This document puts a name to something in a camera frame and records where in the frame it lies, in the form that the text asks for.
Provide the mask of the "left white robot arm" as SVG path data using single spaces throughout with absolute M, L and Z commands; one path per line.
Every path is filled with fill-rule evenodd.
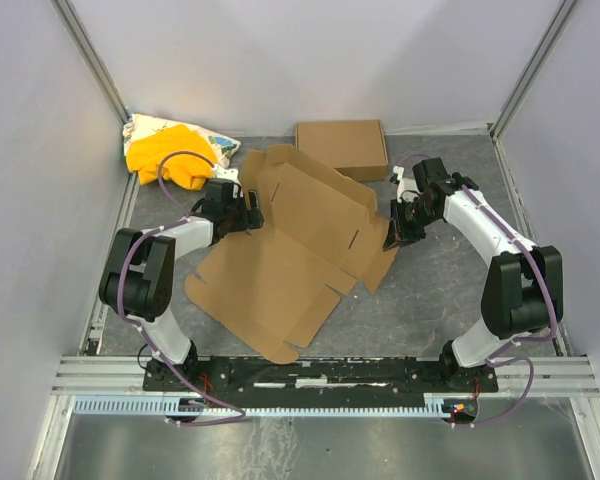
M 173 367 L 194 365 L 195 344 L 171 309 L 176 261 L 263 223 L 256 190 L 245 190 L 236 180 L 213 179 L 177 221 L 116 232 L 99 284 L 100 301 L 138 331 L 155 360 Z

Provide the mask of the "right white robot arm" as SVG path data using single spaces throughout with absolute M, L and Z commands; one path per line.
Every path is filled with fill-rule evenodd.
M 426 158 L 407 176 L 401 166 L 391 181 L 390 222 L 384 250 L 425 238 L 436 221 L 455 227 L 488 271 L 480 318 L 448 342 L 439 357 L 449 373 L 489 364 L 523 343 L 552 341 L 563 318 L 563 264 L 553 246 L 541 247 L 517 232 L 488 203 L 468 176 L 449 173 L 441 158 Z

